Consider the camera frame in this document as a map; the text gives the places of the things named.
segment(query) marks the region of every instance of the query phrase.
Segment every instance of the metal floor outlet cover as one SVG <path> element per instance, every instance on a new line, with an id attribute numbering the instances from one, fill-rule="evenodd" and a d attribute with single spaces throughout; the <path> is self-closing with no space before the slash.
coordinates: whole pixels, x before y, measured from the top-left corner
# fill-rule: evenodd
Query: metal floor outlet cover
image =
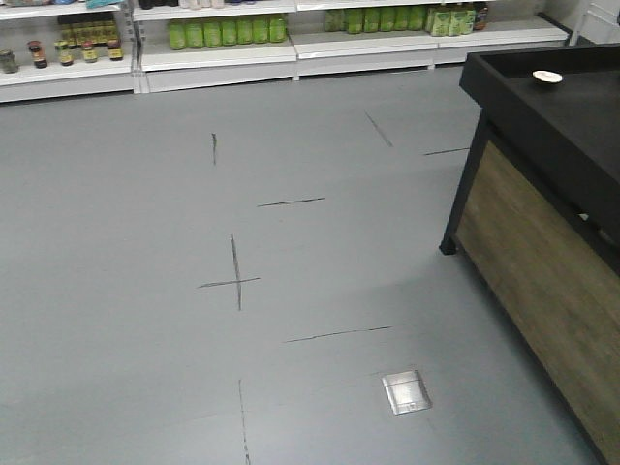
<path id="1" fill-rule="evenodd" d="M 382 380 L 395 415 L 419 412 L 432 407 L 424 381 L 417 370 L 386 375 Z"/>

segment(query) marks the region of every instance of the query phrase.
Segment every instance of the green juice bottle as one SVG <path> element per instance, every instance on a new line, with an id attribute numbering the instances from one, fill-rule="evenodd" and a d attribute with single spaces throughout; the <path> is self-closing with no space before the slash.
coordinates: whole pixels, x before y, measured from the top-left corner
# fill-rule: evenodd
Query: green juice bottle
<path id="1" fill-rule="evenodd" d="M 269 42 L 269 20 L 266 15 L 254 16 L 252 19 L 252 38 L 255 44 Z"/>
<path id="2" fill-rule="evenodd" d="M 345 12 L 343 10 L 326 10 L 323 29 L 326 32 L 342 31 Z"/>
<path id="3" fill-rule="evenodd" d="M 204 31 L 204 44 L 209 48 L 222 46 L 222 27 L 217 19 L 208 19 L 202 26 Z"/>
<path id="4" fill-rule="evenodd" d="M 409 13 L 411 7 L 408 5 L 396 7 L 396 19 L 394 20 L 394 31 L 406 31 L 409 25 Z"/>
<path id="5" fill-rule="evenodd" d="M 252 19 L 240 16 L 236 21 L 236 41 L 238 44 L 252 44 Z"/>
<path id="6" fill-rule="evenodd" d="M 284 42 L 287 38 L 287 23 L 282 15 L 274 15 L 269 19 L 269 41 Z"/>
<path id="7" fill-rule="evenodd" d="M 185 26 L 180 19 L 173 19 L 168 23 L 168 34 L 170 36 L 170 48 L 182 50 L 187 47 L 185 39 Z"/>
<path id="8" fill-rule="evenodd" d="M 395 21 L 396 9 L 394 7 L 381 7 L 381 22 L 379 29 L 384 32 L 393 31 Z"/>
<path id="9" fill-rule="evenodd" d="M 199 20 L 191 19 L 185 23 L 185 40 L 189 48 L 204 47 L 204 34 Z"/>
<path id="10" fill-rule="evenodd" d="M 236 46 L 236 21 L 231 17 L 222 17 L 222 45 Z"/>
<path id="11" fill-rule="evenodd" d="M 349 34 L 359 34 L 363 30 L 364 10 L 362 8 L 345 10 L 345 23 Z"/>
<path id="12" fill-rule="evenodd" d="M 426 21 L 427 7 L 424 5 L 414 5 L 409 11 L 409 24 L 407 29 L 410 31 L 421 31 Z"/>
<path id="13" fill-rule="evenodd" d="M 364 11 L 364 32 L 377 32 L 380 18 L 381 10 L 379 8 L 366 8 Z"/>

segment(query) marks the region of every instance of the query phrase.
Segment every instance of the white shelf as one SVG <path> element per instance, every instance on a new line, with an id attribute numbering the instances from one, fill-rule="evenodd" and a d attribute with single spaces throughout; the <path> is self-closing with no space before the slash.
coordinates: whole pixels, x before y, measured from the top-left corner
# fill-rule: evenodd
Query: white shelf
<path id="1" fill-rule="evenodd" d="M 491 21 L 481 31 L 466 36 L 438 37 L 439 48 L 500 46 L 565 41 L 568 34 L 540 17 L 514 21 Z"/>
<path id="2" fill-rule="evenodd" d="M 171 50 L 168 44 L 142 45 L 141 69 L 146 72 L 295 62 L 288 40 L 280 44 L 250 44 L 218 48 Z"/>
<path id="3" fill-rule="evenodd" d="M 100 54 L 105 50 L 98 47 Z M 30 84 L 35 82 L 51 82 L 63 79 L 93 78 L 112 75 L 129 75 L 132 72 L 131 45 L 123 47 L 124 57 L 121 61 L 111 61 L 107 56 L 100 56 L 96 63 L 85 63 L 81 58 L 71 66 L 62 66 L 58 62 L 49 61 L 43 69 L 35 68 L 30 55 L 20 54 L 17 62 L 19 71 L 0 75 L 0 88 L 3 86 Z"/>
<path id="4" fill-rule="evenodd" d="M 458 1 L 462 0 L 446 0 L 445 3 L 457 3 Z M 395 5 L 428 5 L 433 3 L 428 0 L 295 0 L 295 2 L 299 12 L 337 10 L 341 8 L 389 7 Z"/>
<path id="5" fill-rule="evenodd" d="M 119 10 L 120 6 L 118 4 L 87 9 L 84 2 L 74 2 L 70 5 L 45 5 L 42 7 L 0 6 L 0 20 L 25 19 L 43 16 L 79 15 L 82 13 L 117 12 Z"/>
<path id="6" fill-rule="evenodd" d="M 291 33 L 298 58 L 328 58 L 437 48 L 437 40 L 423 31 Z"/>
<path id="7" fill-rule="evenodd" d="M 190 17 L 273 15 L 276 13 L 292 13 L 294 11 L 294 0 L 258 0 L 254 4 L 226 4 L 224 8 L 202 8 L 200 10 L 189 10 L 179 7 L 154 7 L 150 10 L 143 10 L 140 7 L 136 7 L 134 9 L 134 20 L 153 21 Z"/>

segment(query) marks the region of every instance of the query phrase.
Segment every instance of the condiment bottle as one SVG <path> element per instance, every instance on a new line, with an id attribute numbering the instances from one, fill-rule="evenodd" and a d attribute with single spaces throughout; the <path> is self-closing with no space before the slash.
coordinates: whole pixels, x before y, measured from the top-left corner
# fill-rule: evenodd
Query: condiment bottle
<path id="1" fill-rule="evenodd" d="M 19 71 L 16 56 L 11 50 L 0 50 L 0 67 L 2 67 L 2 72 L 7 74 Z"/>
<path id="2" fill-rule="evenodd" d="M 41 42 L 39 41 L 30 41 L 28 43 L 28 49 L 32 54 L 32 60 L 35 63 L 36 68 L 47 68 L 47 60 L 46 54 L 43 51 L 43 47 L 41 46 Z"/>
<path id="3" fill-rule="evenodd" d="M 84 57 L 84 61 L 86 63 L 96 63 L 97 62 L 97 49 L 93 46 L 91 41 L 86 41 L 81 45 L 81 54 Z"/>
<path id="4" fill-rule="evenodd" d="M 123 49 L 120 47 L 120 41 L 113 39 L 107 42 L 108 58 L 111 61 L 120 61 L 123 59 Z"/>
<path id="5" fill-rule="evenodd" d="M 56 53 L 58 53 L 58 61 L 62 66 L 71 66 L 74 64 L 74 56 L 69 50 L 69 44 L 67 41 L 54 42 Z"/>

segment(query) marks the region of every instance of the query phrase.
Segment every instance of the wooden panel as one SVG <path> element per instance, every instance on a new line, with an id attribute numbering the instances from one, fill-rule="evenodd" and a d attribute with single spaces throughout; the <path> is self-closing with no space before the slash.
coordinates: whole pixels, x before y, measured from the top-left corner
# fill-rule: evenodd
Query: wooden panel
<path id="1" fill-rule="evenodd" d="M 491 142 L 456 237 L 610 464 L 620 464 L 620 278 Z"/>

